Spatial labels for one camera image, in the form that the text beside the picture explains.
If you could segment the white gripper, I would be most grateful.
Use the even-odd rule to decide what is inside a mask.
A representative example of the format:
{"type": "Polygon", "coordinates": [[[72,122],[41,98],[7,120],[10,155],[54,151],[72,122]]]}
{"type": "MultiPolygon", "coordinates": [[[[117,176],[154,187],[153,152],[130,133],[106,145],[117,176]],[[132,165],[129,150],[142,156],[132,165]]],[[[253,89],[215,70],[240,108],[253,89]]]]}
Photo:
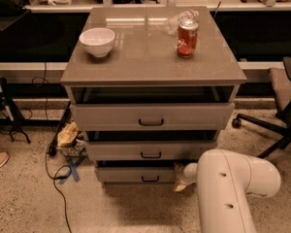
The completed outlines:
{"type": "Polygon", "coordinates": [[[183,165],[182,163],[175,162],[174,168],[178,174],[178,180],[181,184],[176,183],[174,187],[174,192],[181,192],[185,189],[186,185],[190,185],[197,180],[197,167],[196,163],[189,163],[183,165]]]}

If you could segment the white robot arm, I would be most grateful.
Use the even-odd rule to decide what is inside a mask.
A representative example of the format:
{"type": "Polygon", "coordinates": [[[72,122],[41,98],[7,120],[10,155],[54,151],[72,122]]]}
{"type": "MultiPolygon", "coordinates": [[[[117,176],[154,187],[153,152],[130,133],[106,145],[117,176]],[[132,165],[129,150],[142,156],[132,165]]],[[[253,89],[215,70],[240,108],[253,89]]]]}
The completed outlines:
{"type": "Polygon", "coordinates": [[[197,185],[201,233],[257,233],[249,196],[276,195],[281,177],[274,164],[229,150],[204,152],[198,162],[175,165],[175,190],[197,185]]]}

